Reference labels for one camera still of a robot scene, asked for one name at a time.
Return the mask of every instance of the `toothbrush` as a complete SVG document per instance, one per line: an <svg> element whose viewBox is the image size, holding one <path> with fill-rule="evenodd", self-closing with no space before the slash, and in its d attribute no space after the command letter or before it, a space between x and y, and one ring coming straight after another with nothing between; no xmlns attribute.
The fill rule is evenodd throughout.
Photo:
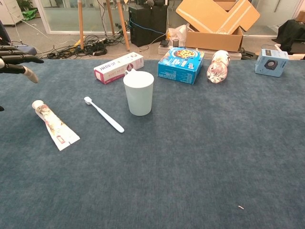
<svg viewBox="0 0 305 229"><path fill-rule="evenodd" d="M124 128L120 124L118 124L113 118L111 118L109 115L107 115L106 112L104 112L101 108L99 108L97 105L95 105L92 102L92 99L90 97L86 96L84 98L84 100L87 105L94 106L95 109L101 114L101 116L103 116L108 121L108 123L110 123L110 125L112 125L114 127L114 129L116 129L120 133L124 133L124 131L125 131Z"/></svg>

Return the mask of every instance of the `wooden pole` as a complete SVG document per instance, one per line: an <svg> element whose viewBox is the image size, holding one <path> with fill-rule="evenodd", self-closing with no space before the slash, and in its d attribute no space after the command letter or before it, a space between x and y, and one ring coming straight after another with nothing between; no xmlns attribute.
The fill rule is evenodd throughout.
<svg viewBox="0 0 305 229"><path fill-rule="evenodd" d="M81 36L81 49L84 49L84 36L83 36L83 26L82 26L82 2L77 0L78 5L78 19L80 24L80 36Z"/></svg>
<svg viewBox="0 0 305 229"><path fill-rule="evenodd" d="M107 10L108 10L108 14L109 14L111 31L112 31L112 34L114 35L114 27L113 27L113 20L112 20L111 8L110 8L110 1L106 0L106 4L107 4Z"/></svg>
<svg viewBox="0 0 305 229"><path fill-rule="evenodd" d="M123 11L122 11L122 7L121 7L121 2L120 2L120 0L116 0L116 3L118 4L119 16L120 16L122 30L123 30L123 34L124 34L124 38L125 38L126 49L127 49L127 51L129 51L130 48L129 48L129 43L128 43L128 37L127 37Z"/></svg>

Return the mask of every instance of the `chair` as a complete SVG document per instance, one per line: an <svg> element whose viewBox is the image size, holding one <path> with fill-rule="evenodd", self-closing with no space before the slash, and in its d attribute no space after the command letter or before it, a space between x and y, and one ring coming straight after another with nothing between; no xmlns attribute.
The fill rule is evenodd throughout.
<svg viewBox="0 0 305 229"><path fill-rule="evenodd" d="M11 39L8 35L8 33L5 30L4 25L2 24L0 20L0 44L2 45L11 45ZM19 49L22 52L28 53L30 55L35 56L37 54L37 51L34 47L29 46L29 45L14 45L17 49Z"/></svg>

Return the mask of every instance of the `blue carpet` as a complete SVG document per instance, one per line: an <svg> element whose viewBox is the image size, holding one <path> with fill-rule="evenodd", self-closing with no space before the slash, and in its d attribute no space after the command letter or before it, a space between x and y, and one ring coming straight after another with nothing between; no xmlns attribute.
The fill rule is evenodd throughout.
<svg viewBox="0 0 305 229"><path fill-rule="evenodd" d="M0 75L1 229L304 228L304 62L275 78L232 61L216 85L205 61L189 85L158 78L157 61L145 61L155 83L143 117L129 112L122 79L95 80L102 62L27 64L39 84ZM81 139L59 152L37 99Z"/></svg>

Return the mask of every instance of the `white plastic cup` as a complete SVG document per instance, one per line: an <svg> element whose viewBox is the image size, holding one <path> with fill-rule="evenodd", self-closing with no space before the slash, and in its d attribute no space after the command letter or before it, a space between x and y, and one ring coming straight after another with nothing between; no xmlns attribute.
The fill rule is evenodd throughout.
<svg viewBox="0 0 305 229"><path fill-rule="evenodd" d="M129 110L133 115L147 115L152 110L152 74L132 69L125 71L123 79Z"/></svg>

